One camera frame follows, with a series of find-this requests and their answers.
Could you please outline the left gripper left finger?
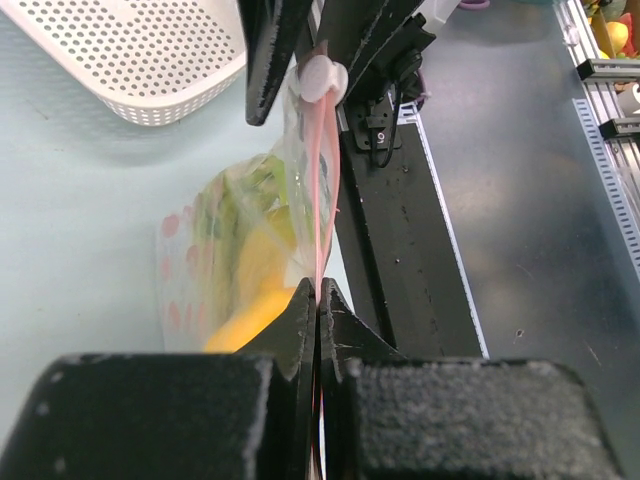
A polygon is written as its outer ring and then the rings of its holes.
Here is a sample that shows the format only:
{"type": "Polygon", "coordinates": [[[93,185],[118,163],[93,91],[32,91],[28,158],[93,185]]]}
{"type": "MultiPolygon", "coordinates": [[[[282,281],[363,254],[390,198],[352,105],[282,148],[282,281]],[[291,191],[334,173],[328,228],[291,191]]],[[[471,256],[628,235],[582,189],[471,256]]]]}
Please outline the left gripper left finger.
{"type": "Polygon", "coordinates": [[[66,355],[35,382],[5,479],[306,479],[314,290],[232,354],[66,355]]]}

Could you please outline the yellow bell pepper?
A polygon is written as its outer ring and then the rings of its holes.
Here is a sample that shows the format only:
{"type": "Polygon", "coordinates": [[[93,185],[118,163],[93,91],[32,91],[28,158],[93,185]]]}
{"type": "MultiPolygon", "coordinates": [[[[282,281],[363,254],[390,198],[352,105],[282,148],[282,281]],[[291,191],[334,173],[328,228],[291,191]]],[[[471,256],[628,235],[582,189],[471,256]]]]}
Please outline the yellow bell pepper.
{"type": "Polygon", "coordinates": [[[241,304],[284,287],[286,268],[296,247],[295,234],[290,228],[257,227],[247,235],[236,270],[241,304]]]}

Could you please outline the clear zip top bag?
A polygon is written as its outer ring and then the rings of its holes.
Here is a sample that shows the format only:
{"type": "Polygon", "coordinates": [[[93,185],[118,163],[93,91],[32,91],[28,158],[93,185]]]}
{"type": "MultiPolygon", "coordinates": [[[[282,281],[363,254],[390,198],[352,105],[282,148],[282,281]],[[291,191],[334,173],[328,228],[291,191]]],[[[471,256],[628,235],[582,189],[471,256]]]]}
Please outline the clear zip top bag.
{"type": "Polygon", "coordinates": [[[285,77],[281,139],[220,171],[158,229],[158,479],[318,472],[317,309],[347,85],[346,68],[313,49],[285,77]]]}

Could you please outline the green leek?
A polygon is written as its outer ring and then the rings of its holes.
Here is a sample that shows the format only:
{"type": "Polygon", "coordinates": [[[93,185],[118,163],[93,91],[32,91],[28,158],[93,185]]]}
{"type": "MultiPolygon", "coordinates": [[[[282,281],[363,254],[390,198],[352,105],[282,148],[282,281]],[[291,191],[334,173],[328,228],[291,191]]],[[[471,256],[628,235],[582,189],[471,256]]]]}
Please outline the green leek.
{"type": "Polygon", "coordinates": [[[290,228],[295,234],[285,165],[273,154],[223,170],[194,202],[193,238],[203,247],[198,278],[223,315],[248,304],[239,301],[236,270],[245,239],[257,227],[290,228]]]}

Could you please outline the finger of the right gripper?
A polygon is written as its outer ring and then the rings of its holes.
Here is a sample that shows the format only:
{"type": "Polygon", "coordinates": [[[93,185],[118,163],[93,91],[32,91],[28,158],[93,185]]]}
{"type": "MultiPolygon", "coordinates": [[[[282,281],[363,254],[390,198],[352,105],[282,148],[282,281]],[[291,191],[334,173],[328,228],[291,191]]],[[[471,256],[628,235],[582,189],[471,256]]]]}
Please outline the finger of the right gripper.
{"type": "Polygon", "coordinates": [[[355,101],[380,99],[396,80],[421,65],[428,46],[426,20],[414,0],[328,0],[319,40],[328,56],[344,65],[349,83],[345,96],[355,101]]]}
{"type": "Polygon", "coordinates": [[[311,9],[310,0],[239,0],[237,2],[247,54],[245,119],[265,123],[298,37],[311,9]]]}

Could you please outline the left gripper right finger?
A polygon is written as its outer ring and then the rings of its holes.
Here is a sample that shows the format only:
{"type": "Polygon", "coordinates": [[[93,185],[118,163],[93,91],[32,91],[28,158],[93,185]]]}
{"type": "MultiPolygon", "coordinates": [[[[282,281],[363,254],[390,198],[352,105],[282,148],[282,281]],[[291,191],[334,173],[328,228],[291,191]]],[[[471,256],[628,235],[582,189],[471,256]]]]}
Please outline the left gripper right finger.
{"type": "Polygon", "coordinates": [[[620,479],[580,377],[541,359],[401,355],[347,306],[319,303],[330,479],[620,479]]]}

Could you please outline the yellow banana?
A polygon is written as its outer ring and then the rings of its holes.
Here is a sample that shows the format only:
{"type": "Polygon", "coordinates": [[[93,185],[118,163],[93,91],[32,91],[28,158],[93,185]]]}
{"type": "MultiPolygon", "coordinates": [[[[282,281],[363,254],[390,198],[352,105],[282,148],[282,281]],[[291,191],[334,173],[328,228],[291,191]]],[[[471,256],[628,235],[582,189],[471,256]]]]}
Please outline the yellow banana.
{"type": "Polygon", "coordinates": [[[206,353],[234,353],[268,327],[289,305],[294,288],[270,290],[235,314],[206,342],[206,353]]]}

